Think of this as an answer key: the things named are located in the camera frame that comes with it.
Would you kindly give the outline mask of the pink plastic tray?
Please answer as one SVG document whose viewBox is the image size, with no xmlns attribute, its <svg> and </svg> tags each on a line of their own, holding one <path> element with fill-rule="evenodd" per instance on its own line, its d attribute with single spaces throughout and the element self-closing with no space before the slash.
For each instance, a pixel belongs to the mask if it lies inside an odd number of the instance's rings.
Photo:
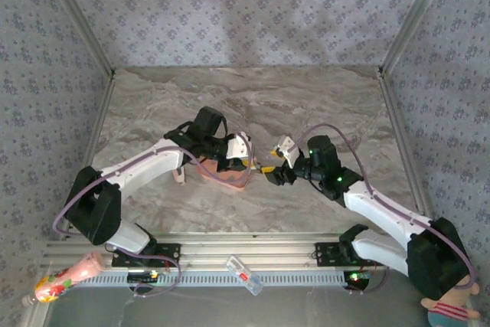
<svg viewBox="0 0 490 327">
<path fill-rule="evenodd" d="M 218 172 L 217 167 L 217 161 L 206 159 L 196 169 L 202 178 L 237 190 L 243 190 L 251 179 L 251 174 L 246 173 L 245 166 L 238 165 L 238 167 L 222 172 Z"/>
</svg>

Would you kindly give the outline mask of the clear plastic box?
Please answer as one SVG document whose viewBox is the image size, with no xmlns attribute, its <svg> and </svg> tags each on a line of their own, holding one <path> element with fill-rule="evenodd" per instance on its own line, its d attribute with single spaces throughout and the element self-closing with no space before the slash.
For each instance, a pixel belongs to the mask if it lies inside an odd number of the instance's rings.
<svg viewBox="0 0 490 327">
<path fill-rule="evenodd" d="M 254 296 L 258 296 L 263 290 L 263 281 L 245 266 L 237 257 L 230 256 L 226 263 L 227 269 L 235 275 L 243 286 Z"/>
</svg>

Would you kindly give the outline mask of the right controller board with light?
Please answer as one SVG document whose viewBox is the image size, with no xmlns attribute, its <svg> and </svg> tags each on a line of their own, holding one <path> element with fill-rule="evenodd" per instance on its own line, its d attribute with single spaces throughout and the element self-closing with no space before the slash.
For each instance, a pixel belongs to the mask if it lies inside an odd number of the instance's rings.
<svg viewBox="0 0 490 327">
<path fill-rule="evenodd" d="M 347 283 L 345 286 L 347 291 L 364 292 L 370 282 L 371 274 L 361 271 L 346 271 L 344 278 Z"/>
</svg>

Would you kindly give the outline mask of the controller board with light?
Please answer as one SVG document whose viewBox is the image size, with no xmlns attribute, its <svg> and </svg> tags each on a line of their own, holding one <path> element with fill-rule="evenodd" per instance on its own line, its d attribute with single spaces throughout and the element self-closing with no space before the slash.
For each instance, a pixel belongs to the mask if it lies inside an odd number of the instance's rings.
<svg viewBox="0 0 490 327">
<path fill-rule="evenodd" d="M 130 270 L 126 277 L 129 284 L 136 283 L 156 283 L 159 273 L 156 270 Z"/>
<path fill-rule="evenodd" d="M 364 292 L 370 282 L 371 274 L 361 271 L 346 271 L 344 278 L 347 283 L 345 286 L 347 291 Z"/>
</svg>

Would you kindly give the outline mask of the left controller board with light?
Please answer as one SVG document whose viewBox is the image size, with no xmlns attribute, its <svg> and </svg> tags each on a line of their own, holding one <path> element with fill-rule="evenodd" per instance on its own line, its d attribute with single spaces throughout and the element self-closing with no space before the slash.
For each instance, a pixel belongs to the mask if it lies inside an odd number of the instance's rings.
<svg viewBox="0 0 490 327">
<path fill-rule="evenodd" d="M 156 270 L 130 270 L 126 277 L 129 284 L 136 283 L 156 283 L 159 273 Z"/>
</svg>

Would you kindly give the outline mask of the plush doll striped shirt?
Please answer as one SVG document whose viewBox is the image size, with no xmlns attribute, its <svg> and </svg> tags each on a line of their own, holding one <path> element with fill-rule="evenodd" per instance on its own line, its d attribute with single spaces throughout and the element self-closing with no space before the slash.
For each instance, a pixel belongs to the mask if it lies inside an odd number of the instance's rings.
<svg viewBox="0 0 490 327">
<path fill-rule="evenodd" d="M 421 306 L 427 311 L 430 327 L 469 327 L 469 322 L 479 320 L 480 312 L 466 306 L 470 296 L 479 294 L 479 284 L 469 289 L 453 287 L 439 300 L 423 298 Z"/>
</svg>

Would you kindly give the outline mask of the pink bottle with fruit label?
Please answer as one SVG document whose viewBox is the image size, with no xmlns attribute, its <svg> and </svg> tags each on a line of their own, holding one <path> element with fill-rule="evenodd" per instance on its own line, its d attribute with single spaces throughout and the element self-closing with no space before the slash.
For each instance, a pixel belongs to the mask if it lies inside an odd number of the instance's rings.
<svg viewBox="0 0 490 327">
<path fill-rule="evenodd" d="M 101 253 L 86 254 L 73 266 L 44 276 L 35 286 L 34 291 L 23 296 L 23 306 L 33 306 L 39 302 L 48 303 L 58 300 L 78 283 L 98 276 L 104 270 Z"/>
</svg>

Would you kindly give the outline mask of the aluminium frame rail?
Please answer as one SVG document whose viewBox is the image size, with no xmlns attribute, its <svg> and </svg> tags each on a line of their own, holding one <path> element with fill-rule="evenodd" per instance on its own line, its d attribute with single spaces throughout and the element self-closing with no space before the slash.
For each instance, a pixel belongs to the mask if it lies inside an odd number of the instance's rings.
<svg viewBox="0 0 490 327">
<path fill-rule="evenodd" d="M 179 264 L 184 271 L 222 271 L 232 255 L 250 269 L 311 270 L 317 266 L 315 244 L 334 243 L 339 236 L 328 233 L 173 233 L 157 238 L 159 243 L 180 244 Z M 111 263 L 108 247 L 93 246 L 88 240 L 70 238 L 46 243 L 42 267 L 60 269 L 93 251 Z"/>
</svg>

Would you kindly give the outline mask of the aluminium table edge rail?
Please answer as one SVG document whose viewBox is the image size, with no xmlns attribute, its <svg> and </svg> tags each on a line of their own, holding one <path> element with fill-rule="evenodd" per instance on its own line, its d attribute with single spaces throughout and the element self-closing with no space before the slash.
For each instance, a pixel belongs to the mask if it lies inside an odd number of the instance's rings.
<svg viewBox="0 0 490 327">
<path fill-rule="evenodd" d="M 105 87 L 103 98 L 97 110 L 97 115 L 90 135 L 87 151 L 82 160 L 82 168 L 77 173 L 75 181 L 73 182 L 72 188 L 67 197 L 66 204 L 64 205 L 61 212 L 55 217 L 52 225 L 53 230 L 57 232 L 62 238 L 80 236 L 78 232 L 69 232 L 69 229 L 73 225 L 68 219 L 66 219 L 66 214 L 70 211 L 70 209 L 73 206 L 76 205 L 76 203 L 80 200 L 80 198 L 87 192 L 85 190 L 85 187 L 92 182 L 91 178 L 93 176 L 97 176 L 96 171 L 92 169 L 90 165 L 93 162 L 93 157 L 95 155 L 95 150 L 96 150 L 96 144 L 99 141 L 100 132 L 103 127 L 110 97 L 113 92 L 115 74 L 116 74 L 116 70 L 112 69 L 109 82 Z"/>
<path fill-rule="evenodd" d="M 410 149 L 410 142 L 404 129 L 403 117 L 397 106 L 397 101 L 390 87 L 389 80 L 385 77 L 382 68 L 377 70 L 377 77 L 387 107 L 388 116 L 394 128 L 401 161 L 413 195 L 415 206 L 420 213 L 432 217 L 433 207 L 430 199 L 426 196 L 426 192 L 422 185 L 422 179 L 417 171 L 415 158 L 413 157 L 412 150 Z"/>
</svg>

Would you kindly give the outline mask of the aluminium corner post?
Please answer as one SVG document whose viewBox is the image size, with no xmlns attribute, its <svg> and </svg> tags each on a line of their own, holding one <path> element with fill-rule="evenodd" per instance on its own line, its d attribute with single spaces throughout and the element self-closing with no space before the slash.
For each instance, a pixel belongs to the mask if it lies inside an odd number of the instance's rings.
<svg viewBox="0 0 490 327">
<path fill-rule="evenodd" d="M 382 64 L 380 65 L 380 74 L 382 77 L 390 74 L 397 65 L 403 51 L 407 47 L 410 39 L 413 37 L 417 27 L 430 8 L 433 0 L 414 0 L 403 19 L 400 30 L 397 32 L 394 41 L 391 43 Z"/>
<path fill-rule="evenodd" d="M 93 33 L 92 28 L 84 15 L 77 0 L 60 0 L 65 11 L 68 13 L 73 26 L 77 29 L 78 34 L 89 49 L 99 69 L 108 77 L 113 76 L 113 69 L 105 55 L 102 46 Z"/>
</svg>

